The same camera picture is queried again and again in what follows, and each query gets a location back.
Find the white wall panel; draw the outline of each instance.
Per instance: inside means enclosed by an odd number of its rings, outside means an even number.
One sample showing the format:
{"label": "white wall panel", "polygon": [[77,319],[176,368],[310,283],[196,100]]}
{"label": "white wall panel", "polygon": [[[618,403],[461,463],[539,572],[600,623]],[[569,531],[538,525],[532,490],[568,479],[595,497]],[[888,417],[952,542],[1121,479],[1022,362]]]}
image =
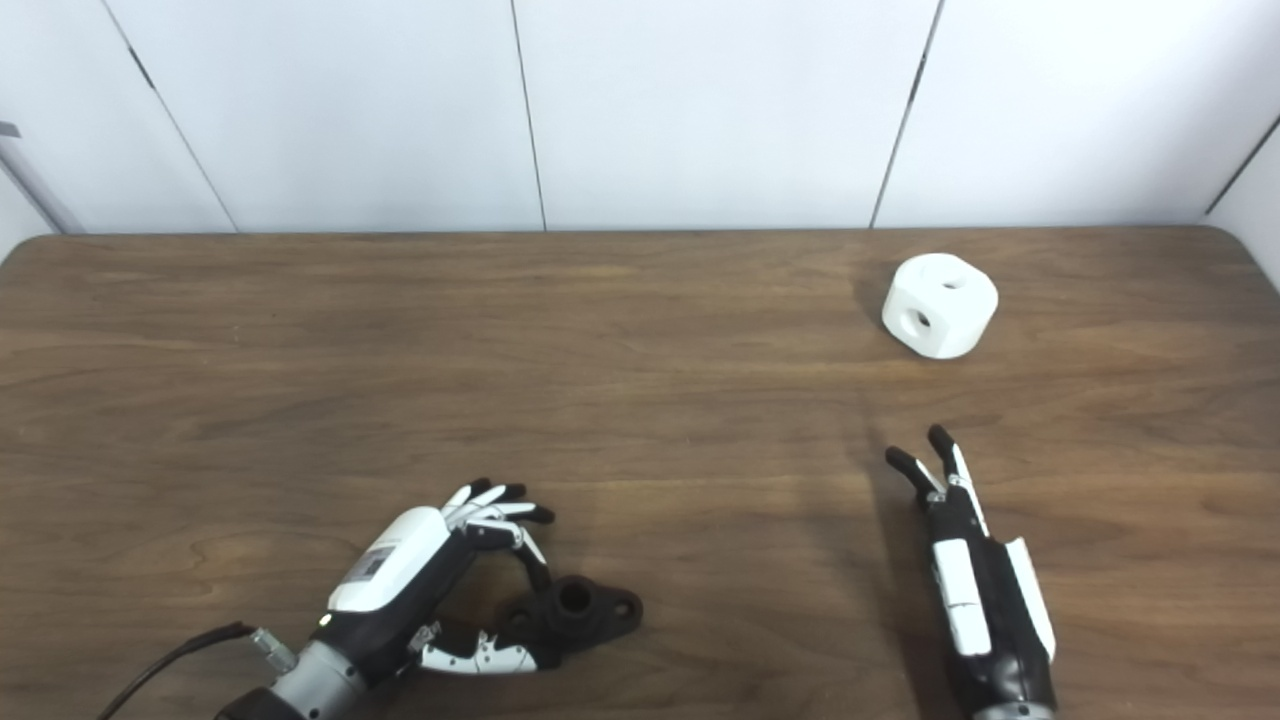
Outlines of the white wall panel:
{"label": "white wall panel", "polygon": [[877,227],[1197,220],[1280,114],[1275,0],[947,0]]}
{"label": "white wall panel", "polygon": [[0,158],[68,232],[232,224],[106,9],[0,0]]}
{"label": "white wall panel", "polygon": [[1207,222],[1240,238],[1280,288],[1280,133],[1258,150]]}
{"label": "white wall panel", "polygon": [[241,229],[541,229],[508,0],[109,5]]}
{"label": "white wall panel", "polygon": [[934,9],[516,0],[548,227],[865,227]]}
{"label": "white wall panel", "polygon": [[50,232],[36,206],[0,163],[0,260],[28,237]]}

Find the wooden table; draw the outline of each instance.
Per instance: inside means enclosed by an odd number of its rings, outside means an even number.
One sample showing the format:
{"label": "wooden table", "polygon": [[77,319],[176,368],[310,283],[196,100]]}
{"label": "wooden table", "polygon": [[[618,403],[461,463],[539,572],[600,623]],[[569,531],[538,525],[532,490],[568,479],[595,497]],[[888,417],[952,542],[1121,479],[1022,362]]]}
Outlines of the wooden table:
{"label": "wooden table", "polygon": [[[1001,291],[960,360],[879,327],[925,251]],[[0,269],[0,716],[92,717],[234,619],[300,644],[392,518],[489,475],[645,625],[369,716],[952,717],[881,459],[933,421],[1028,538],[1064,719],[1275,716],[1280,299],[1206,228],[29,242]],[[486,557],[448,609],[520,591]],[[269,676],[229,643],[120,717]]]}

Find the metal connector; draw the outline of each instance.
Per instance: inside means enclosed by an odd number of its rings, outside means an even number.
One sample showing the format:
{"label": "metal connector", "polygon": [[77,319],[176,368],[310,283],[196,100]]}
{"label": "metal connector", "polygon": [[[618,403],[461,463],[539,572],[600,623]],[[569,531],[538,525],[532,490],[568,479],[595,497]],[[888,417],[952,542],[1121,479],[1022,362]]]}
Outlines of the metal connector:
{"label": "metal connector", "polygon": [[259,628],[248,639],[253,641],[253,646],[262,652],[266,662],[280,675],[297,667],[298,656],[273,635],[271,630]]}
{"label": "metal connector", "polygon": [[416,633],[413,633],[413,637],[410,638],[408,651],[412,652],[413,655],[422,652],[422,648],[426,647],[426,643],[434,641],[435,637],[439,634],[440,634],[439,620],[431,623],[430,625],[422,625],[421,628],[417,629]]}

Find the white cube with holes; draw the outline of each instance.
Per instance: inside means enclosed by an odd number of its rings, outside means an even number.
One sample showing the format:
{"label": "white cube with holes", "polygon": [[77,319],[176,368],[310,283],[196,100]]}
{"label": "white cube with holes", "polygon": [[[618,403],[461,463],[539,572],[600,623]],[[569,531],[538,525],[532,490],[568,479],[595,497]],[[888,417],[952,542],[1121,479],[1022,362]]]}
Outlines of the white cube with holes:
{"label": "white cube with holes", "polygon": [[978,345],[1000,293],[987,273],[946,252],[916,255],[899,266],[881,319],[925,357],[959,357]]}

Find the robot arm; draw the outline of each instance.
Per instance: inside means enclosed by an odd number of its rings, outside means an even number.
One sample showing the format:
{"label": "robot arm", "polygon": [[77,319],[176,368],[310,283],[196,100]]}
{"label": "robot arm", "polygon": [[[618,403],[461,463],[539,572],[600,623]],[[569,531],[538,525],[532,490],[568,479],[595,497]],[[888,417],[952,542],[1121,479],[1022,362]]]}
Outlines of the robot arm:
{"label": "robot arm", "polygon": [[1027,543],[991,538],[964,455],[941,425],[929,428],[929,445],[945,482],[901,448],[884,457],[924,510],[961,710],[975,720],[1052,720],[1056,641]]}
{"label": "robot arm", "polygon": [[[493,486],[480,479],[460,488],[439,509],[415,507],[402,514],[329,596],[328,612],[296,659],[269,633],[255,635],[280,675],[270,688],[233,701],[218,720],[337,720],[365,692],[413,666],[467,674],[550,669],[559,665],[563,652],[635,629],[640,602],[631,593],[623,593],[635,610],[631,621],[596,626],[589,638],[584,635],[590,642],[579,646],[540,625],[543,615],[524,610],[530,602],[559,597],[556,593],[564,583],[577,580],[552,582],[545,557],[520,521],[550,523],[556,515],[532,502],[516,502],[524,495],[524,486]],[[476,553],[499,550],[524,564],[532,600],[506,606],[498,635],[435,618],[436,606]],[[612,609],[605,610],[613,615]],[[604,612],[580,615],[598,623]],[[516,618],[522,621],[513,623]]]}

